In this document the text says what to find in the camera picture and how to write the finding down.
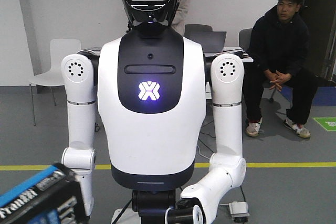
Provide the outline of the white robot arm image right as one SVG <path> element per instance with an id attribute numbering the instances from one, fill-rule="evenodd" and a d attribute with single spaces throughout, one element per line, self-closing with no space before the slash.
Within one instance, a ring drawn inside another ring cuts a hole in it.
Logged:
<path id="1" fill-rule="evenodd" d="M 165 223 L 212 223 L 218 204 L 245 178 L 242 147 L 242 86 L 244 66 L 234 54 L 221 54 L 211 64 L 213 120 L 216 152 L 208 173 L 181 192 L 177 208 L 167 209 Z"/>

